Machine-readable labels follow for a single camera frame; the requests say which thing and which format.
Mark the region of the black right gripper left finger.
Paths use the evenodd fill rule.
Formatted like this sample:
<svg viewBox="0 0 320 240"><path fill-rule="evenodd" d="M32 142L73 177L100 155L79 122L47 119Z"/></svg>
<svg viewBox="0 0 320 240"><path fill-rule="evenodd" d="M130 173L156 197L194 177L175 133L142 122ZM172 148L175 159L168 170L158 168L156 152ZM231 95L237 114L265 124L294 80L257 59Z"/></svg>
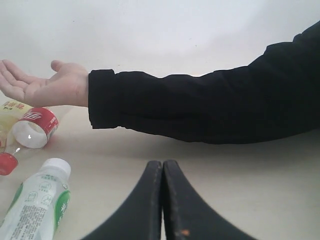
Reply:
<svg viewBox="0 0 320 240"><path fill-rule="evenodd" d="M159 240L162 227L162 163L149 161L121 206L85 240Z"/></svg>

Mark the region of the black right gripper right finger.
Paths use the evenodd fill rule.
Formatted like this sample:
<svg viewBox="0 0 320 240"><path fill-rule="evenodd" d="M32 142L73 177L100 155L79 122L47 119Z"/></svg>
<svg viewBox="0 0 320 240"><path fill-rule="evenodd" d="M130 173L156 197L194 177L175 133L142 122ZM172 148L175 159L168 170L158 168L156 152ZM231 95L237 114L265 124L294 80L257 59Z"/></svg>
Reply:
<svg viewBox="0 0 320 240"><path fill-rule="evenodd" d="M215 210L192 187L175 160L162 169L162 209L168 240L253 240Z"/></svg>

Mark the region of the black sleeved forearm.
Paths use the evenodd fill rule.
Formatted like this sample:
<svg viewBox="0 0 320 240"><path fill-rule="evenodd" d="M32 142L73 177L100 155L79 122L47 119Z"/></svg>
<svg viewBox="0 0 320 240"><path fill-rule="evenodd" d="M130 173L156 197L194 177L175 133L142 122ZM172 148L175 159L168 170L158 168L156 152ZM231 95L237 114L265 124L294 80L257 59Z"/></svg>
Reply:
<svg viewBox="0 0 320 240"><path fill-rule="evenodd" d="M320 25L269 45L249 65L194 77L93 70L94 129L123 127L185 142L251 144L320 127Z"/></svg>

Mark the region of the person's open bare hand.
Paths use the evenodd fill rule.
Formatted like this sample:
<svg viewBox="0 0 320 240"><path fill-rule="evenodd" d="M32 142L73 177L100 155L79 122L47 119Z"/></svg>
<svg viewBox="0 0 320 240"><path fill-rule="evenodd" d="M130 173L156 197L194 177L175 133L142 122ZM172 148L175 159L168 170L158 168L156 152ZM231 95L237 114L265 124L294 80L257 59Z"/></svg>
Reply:
<svg viewBox="0 0 320 240"><path fill-rule="evenodd" d="M88 71L76 63L51 62L51 78L31 76L11 61L0 61L0 90L11 99L32 107L88 106Z"/></svg>

